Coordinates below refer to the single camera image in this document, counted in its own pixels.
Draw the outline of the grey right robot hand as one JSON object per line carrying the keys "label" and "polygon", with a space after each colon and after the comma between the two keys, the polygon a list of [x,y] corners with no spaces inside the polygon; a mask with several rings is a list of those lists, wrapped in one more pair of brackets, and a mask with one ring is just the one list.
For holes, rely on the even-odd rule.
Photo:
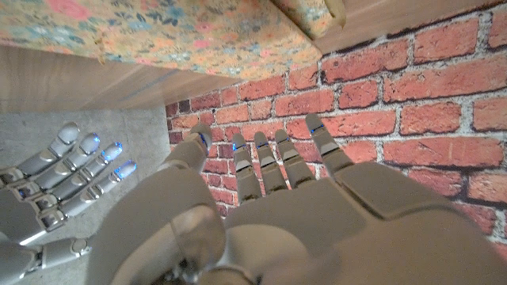
{"label": "grey right robot hand", "polygon": [[46,244],[36,240],[64,226],[132,175],[128,160],[106,177],[101,173],[120,156],[121,143],[101,150],[99,136],[80,139],[79,128],[62,126],[52,142],[22,163],[1,171],[1,282],[15,284],[34,272],[86,255],[88,237]]}

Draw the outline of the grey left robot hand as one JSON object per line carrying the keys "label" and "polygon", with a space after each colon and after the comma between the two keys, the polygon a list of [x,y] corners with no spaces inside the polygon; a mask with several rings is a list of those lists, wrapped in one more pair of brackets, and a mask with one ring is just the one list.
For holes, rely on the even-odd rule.
{"label": "grey left robot hand", "polygon": [[88,284],[503,284],[506,262],[444,197],[375,162],[355,163],[314,114],[328,176],[285,131],[254,137],[255,171],[233,138],[239,206],[221,217],[200,173],[212,145],[197,124],[108,213]]}

